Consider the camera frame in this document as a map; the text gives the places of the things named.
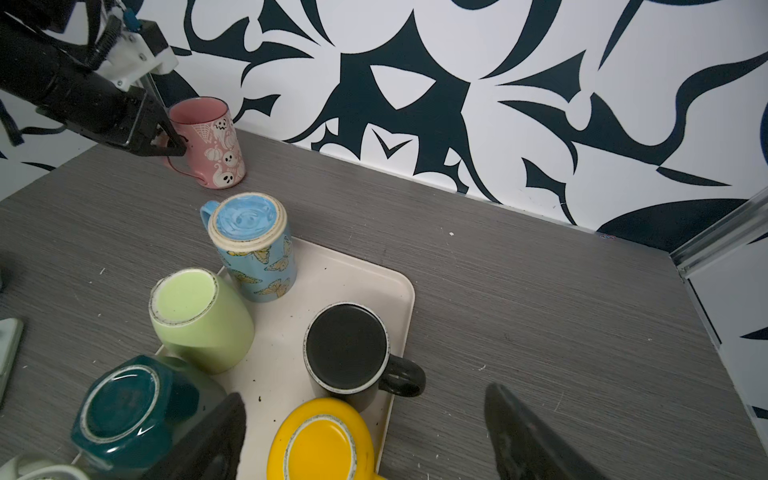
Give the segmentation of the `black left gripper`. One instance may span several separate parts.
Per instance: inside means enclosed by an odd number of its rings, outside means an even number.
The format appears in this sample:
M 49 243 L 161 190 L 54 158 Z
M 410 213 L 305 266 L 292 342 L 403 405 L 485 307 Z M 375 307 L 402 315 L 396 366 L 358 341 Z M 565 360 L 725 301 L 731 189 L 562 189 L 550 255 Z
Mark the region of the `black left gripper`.
M 139 87 L 122 91 L 101 77 L 60 79 L 36 106 L 90 140 L 137 156 L 186 153 L 163 105 Z

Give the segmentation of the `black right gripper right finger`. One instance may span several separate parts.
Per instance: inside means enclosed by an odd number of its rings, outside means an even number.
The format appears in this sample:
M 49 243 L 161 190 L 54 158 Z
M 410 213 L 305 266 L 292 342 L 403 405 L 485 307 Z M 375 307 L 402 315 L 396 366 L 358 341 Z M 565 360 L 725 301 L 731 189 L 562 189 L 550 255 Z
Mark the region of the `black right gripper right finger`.
M 504 385 L 487 386 L 484 416 L 500 478 L 605 477 Z

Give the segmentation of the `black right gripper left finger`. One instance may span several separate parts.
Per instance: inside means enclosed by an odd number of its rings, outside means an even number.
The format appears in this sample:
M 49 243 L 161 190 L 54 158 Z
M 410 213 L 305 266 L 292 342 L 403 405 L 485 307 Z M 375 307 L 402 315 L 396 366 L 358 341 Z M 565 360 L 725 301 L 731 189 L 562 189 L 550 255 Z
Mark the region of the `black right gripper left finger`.
M 242 397 L 229 394 L 141 479 L 235 480 L 246 428 Z

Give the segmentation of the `pink ghost pattern mug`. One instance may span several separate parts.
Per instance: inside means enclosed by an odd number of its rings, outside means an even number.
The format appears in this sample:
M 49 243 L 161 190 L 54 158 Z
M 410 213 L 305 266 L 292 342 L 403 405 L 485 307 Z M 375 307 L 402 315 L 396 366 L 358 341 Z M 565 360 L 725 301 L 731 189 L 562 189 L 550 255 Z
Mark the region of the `pink ghost pattern mug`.
M 210 96 L 185 99 L 171 106 L 168 115 L 187 147 L 184 158 L 188 167 L 182 171 L 166 157 L 169 169 L 214 190 L 233 187 L 245 178 L 246 164 L 223 100 Z

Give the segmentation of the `blue butterfly mug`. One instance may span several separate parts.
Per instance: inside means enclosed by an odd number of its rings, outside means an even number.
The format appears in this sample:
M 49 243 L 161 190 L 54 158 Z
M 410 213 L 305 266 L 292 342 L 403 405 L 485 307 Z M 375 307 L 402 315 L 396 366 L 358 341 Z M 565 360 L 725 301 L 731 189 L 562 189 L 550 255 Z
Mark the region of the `blue butterfly mug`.
M 241 295 L 269 302 L 289 292 L 297 278 L 293 238 L 284 205 L 255 192 L 208 201 L 200 216 Z

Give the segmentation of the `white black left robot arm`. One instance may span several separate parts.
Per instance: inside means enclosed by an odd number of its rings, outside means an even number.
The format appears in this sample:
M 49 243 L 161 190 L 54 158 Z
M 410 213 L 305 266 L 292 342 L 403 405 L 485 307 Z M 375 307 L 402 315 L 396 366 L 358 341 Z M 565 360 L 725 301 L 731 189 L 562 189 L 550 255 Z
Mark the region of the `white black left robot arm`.
M 74 1 L 1 4 L 1 88 L 91 141 L 142 157 L 177 157 L 175 131 L 154 76 L 178 60 L 157 23 L 122 1 L 86 1 L 87 39 L 61 40 Z

